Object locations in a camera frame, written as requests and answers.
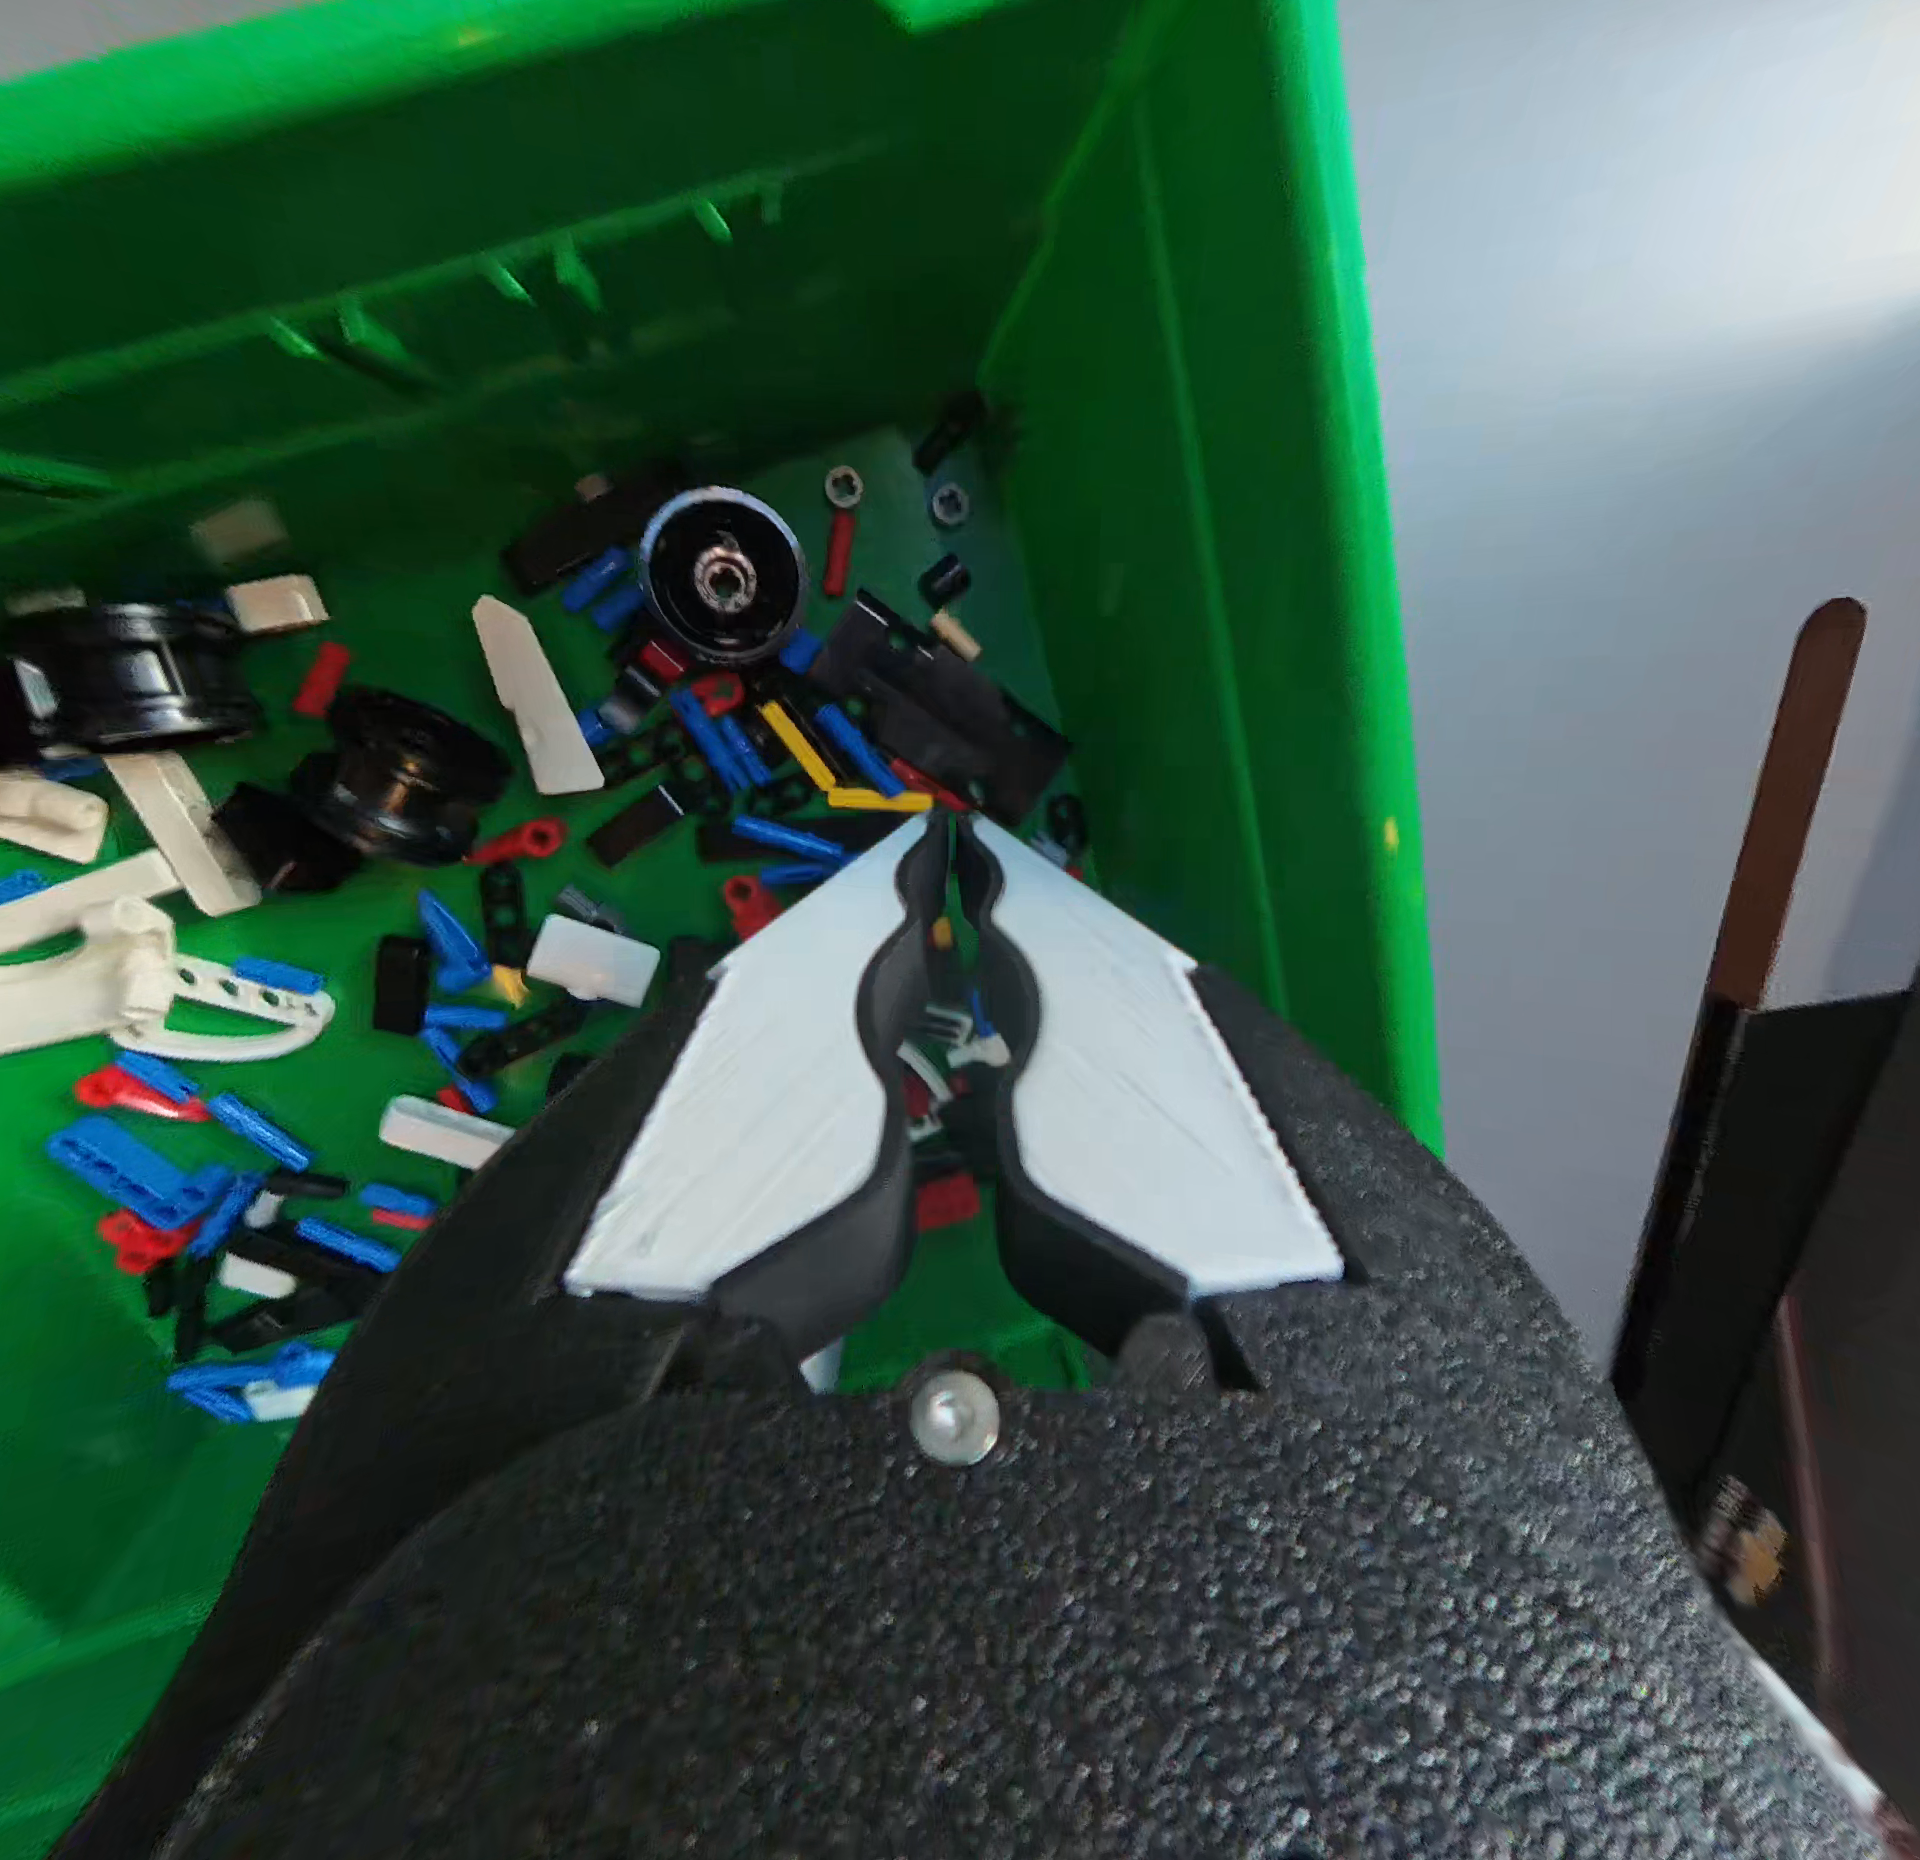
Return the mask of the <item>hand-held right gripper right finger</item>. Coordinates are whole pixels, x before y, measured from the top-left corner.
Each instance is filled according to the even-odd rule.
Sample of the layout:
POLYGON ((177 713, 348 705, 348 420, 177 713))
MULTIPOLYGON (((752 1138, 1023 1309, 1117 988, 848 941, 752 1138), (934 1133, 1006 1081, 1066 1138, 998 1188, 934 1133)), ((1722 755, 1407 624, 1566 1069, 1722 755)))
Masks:
POLYGON ((982 817, 960 822, 998 1077, 996 1239, 1038 1309, 1341 1282, 1343 1251, 1201 997, 1201 965, 982 817))

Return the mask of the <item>black toy set box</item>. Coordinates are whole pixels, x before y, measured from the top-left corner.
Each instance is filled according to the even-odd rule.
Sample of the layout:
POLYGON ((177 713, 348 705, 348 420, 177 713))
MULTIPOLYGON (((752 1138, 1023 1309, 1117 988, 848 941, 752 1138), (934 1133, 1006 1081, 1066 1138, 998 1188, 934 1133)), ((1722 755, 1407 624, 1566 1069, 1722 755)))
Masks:
POLYGON ((1712 1004, 1613 1386, 1764 1671, 1917 1821, 1915 985, 1712 1004))

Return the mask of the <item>pile of brick pieces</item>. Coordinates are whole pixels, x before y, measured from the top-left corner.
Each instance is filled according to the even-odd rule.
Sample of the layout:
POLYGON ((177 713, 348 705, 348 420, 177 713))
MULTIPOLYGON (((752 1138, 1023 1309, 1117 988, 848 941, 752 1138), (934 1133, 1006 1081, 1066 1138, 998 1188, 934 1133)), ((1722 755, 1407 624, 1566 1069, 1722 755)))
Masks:
MULTIPOLYGON (((460 865, 366 858, 278 779, 220 771, 204 806, 170 749, 4 748, 4 981, 109 928, 123 877, 133 945, 104 952, 86 1028, 28 1042, 4 1009, 4 1460, 32 1440, 56 1474, 151 1462, 161 1386, 232 1422, 265 1417, 275 1359, 344 1333, 392 1282, 439 1208, 372 1173, 372 1153, 460 1178, 457 1266, 421 1325, 432 1373, 506 1307, 571 1294, 602 1184, 637 1137, 722 947, 900 822, 880 791, 833 790, 794 654, 692 662, 639 611, 611 529, 588 529, 566 594, 619 626, 618 678, 582 711, 587 762, 619 810, 571 822, 516 768, 460 865)), ((340 688, 411 688, 449 659, 452 593, 405 624, 366 615, 316 647, 288 708, 326 720, 340 688)))

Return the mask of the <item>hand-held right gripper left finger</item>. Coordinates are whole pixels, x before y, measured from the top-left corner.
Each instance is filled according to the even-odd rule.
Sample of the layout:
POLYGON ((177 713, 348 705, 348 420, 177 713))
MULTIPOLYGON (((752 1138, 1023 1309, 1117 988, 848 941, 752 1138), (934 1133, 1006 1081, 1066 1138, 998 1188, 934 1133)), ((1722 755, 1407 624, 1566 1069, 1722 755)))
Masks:
POLYGON ((825 1281, 774 1299, 877 1305, 911 1245, 900 1046, 932 993, 948 822, 913 817, 743 941, 564 1272, 572 1295, 720 1300, 816 1223, 851 1223, 825 1281))

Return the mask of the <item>black toy wheel rim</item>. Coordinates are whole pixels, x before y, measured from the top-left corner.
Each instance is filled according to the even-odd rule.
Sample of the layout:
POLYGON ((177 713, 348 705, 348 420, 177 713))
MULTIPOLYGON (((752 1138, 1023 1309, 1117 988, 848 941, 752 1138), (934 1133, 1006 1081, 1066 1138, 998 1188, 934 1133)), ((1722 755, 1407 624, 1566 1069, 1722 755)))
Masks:
POLYGON ((263 727, 245 640, 192 599, 100 602, 4 621, 4 748, 123 755, 235 743, 263 727))
POLYGON ((482 733, 393 691, 340 688, 326 725, 329 743, 294 768, 288 791, 366 858, 460 865, 514 776, 482 733))
POLYGON ((726 485, 687 487, 655 510, 637 541, 637 577, 666 638, 728 670, 776 659, 809 594, 786 517, 726 485))

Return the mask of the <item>green plastic bin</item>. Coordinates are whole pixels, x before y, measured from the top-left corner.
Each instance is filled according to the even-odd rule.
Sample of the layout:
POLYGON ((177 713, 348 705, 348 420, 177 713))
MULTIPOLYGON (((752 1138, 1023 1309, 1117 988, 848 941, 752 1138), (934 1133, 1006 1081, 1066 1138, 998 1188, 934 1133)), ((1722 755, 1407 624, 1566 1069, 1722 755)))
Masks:
POLYGON ((712 455, 1073 743, 1102 884, 1437 1138, 1332 0, 324 0, 4 81, 4 579, 265 505, 351 683, 577 473, 712 455))

